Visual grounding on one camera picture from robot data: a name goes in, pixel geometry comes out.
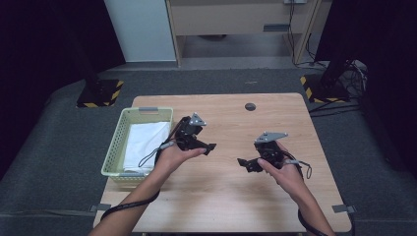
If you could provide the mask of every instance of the hand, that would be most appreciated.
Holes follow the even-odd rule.
[[[182,150],[176,144],[164,149],[160,156],[159,160],[156,163],[156,168],[162,167],[168,174],[174,172],[184,161],[199,156],[206,152],[205,148],[195,148]]]
[[[288,149],[285,148],[280,142],[276,143],[279,148],[288,151]],[[310,192],[294,164],[284,164],[281,169],[276,169],[269,162],[261,158],[258,159],[258,163],[266,173],[275,179],[276,183],[280,185],[291,198],[294,199],[299,196],[303,196],[306,194],[306,191]]]

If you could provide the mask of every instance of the white plastic basket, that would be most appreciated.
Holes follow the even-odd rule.
[[[169,122],[172,127],[173,109],[171,107],[125,108],[120,114],[110,147],[101,167],[101,174],[119,183],[138,183],[146,176],[142,173],[124,172],[123,162],[127,139],[133,124]]]

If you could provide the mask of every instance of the gray carpet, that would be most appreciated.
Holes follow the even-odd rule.
[[[0,182],[0,235],[86,235],[92,216],[10,215],[40,209],[87,211],[99,203],[100,168],[123,108],[138,95],[299,92],[307,70],[109,71],[124,85],[112,107],[76,108],[84,87],[54,92]],[[318,104],[306,102],[309,109]],[[417,181],[384,161],[359,111],[313,118],[340,194],[355,205],[356,235],[416,235]]]

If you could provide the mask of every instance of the wrist strap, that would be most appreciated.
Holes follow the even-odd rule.
[[[101,216],[101,220],[103,220],[103,218],[105,218],[107,215],[122,210],[122,209],[126,209],[126,208],[132,208],[132,207],[139,207],[139,206],[143,206],[143,205],[148,205],[151,202],[155,201],[155,199],[159,196],[159,192],[160,190],[158,190],[156,192],[155,195],[153,195],[150,199],[146,199],[143,201],[139,201],[139,202],[134,202],[134,203],[130,203],[130,204],[123,204],[123,205],[119,205],[119,206],[114,206],[110,209],[108,209],[102,216]]]
[[[307,221],[303,218],[303,215],[301,214],[300,209],[298,209],[298,219],[300,220],[300,223],[310,232],[317,236],[327,236],[327,234],[321,232],[317,228],[311,226]]]

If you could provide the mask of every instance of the white cabinet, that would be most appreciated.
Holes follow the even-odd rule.
[[[311,32],[321,32],[331,0],[309,0],[292,7],[283,0],[166,0],[181,64],[184,37],[206,34],[284,34],[299,63]],[[290,25],[294,41],[289,41]]]
[[[165,0],[104,2],[126,62],[176,61]]]

